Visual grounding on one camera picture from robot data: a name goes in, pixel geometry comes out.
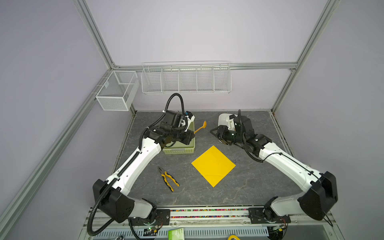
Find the green plastic basket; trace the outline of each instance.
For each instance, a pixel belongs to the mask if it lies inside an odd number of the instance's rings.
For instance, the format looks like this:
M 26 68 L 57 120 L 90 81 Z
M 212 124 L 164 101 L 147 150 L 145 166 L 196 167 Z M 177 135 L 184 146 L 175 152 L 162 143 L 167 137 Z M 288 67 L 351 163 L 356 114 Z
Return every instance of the green plastic basket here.
M 195 122 L 192 122 L 189 125 L 189 130 L 192 132 L 195 131 Z M 172 147 L 165 147 L 163 148 L 163 152 L 165 154 L 191 154 L 195 151 L 195 137 L 191 140 L 191 142 L 188 145 L 185 145 L 184 143 L 181 142 L 176 142 L 175 145 Z

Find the pliers handle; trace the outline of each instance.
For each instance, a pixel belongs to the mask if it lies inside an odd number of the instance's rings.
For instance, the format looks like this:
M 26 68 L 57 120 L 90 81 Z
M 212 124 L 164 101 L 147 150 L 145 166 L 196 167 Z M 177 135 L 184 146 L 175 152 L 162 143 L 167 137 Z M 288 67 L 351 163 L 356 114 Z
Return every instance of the pliers handle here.
M 158 167 L 159 168 L 159 172 L 161 174 L 161 176 L 164 178 L 164 182 L 167 184 L 167 186 L 169 187 L 169 189 L 173 192 L 173 188 L 171 185 L 169 185 L 168 181 L 167 181 L 167 178 L 166 177 L 169 177 L 170 179 L 172 179 L 172 181 L 176 184 L 176 186 L 180 187 L 180 184 L 170 175 L 167 173 L 167 171 L 165 171 L 164 169 L 162 169 L 161 167 Z

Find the yellow square paper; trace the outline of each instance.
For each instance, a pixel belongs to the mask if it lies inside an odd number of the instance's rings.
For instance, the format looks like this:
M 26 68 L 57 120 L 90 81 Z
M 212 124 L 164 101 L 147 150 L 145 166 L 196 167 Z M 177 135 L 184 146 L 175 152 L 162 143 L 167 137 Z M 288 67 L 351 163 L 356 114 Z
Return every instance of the yellow square paper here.
M 213 187 L 236 166 L 215 146 L 201 154 L 192 165 Z

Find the table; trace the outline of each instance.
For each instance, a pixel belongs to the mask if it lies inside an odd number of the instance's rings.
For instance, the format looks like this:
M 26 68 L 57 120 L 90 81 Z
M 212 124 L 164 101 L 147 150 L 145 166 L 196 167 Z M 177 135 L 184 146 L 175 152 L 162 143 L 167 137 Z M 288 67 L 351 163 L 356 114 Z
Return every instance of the table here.
M 274 196 L 289 196 L 301 192 L 300 188 L 286 175 L 271 164 L 258 163 L 250 159 L 243 149 L 220 143 L 209 131 L 217 127 L 218 116 L 224 112 L 193 112 L 195 128 L 207 121 L 207 127 L 196 133 L 193 154 L 155 156 L 134 183 L 130 197 L 144 198 L 158 207 L 190 205 L 264 205 Z M 140 133 L 146 126 L 155 122 L 161 112 L 138 112 L 128 139 L 122 151 L 118 167 L 137 148 Z M 268 111 L 242 111 L 251 119 L 255 133 L 269 137 L 279 147 L 282 142 Z M 191 164 L 197 157 L 212 146 L 216 146 L 236 167 L 214 188 Z M 157 167 L 169 172 L 180 184 L 170 181 L 171 192 L 165 185 Z

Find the white wire basket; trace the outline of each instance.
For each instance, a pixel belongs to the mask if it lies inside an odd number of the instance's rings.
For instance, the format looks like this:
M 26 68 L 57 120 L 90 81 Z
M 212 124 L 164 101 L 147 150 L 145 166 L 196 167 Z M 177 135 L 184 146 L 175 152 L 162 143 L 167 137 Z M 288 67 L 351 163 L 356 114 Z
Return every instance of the white wire basket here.
M 162 93 L 229 93 L 229 62 L 143 63 L 142 91 Z
M 106 111 L 129 111 L 139 88 L 135 71 L 112 71 L 96 95 Z

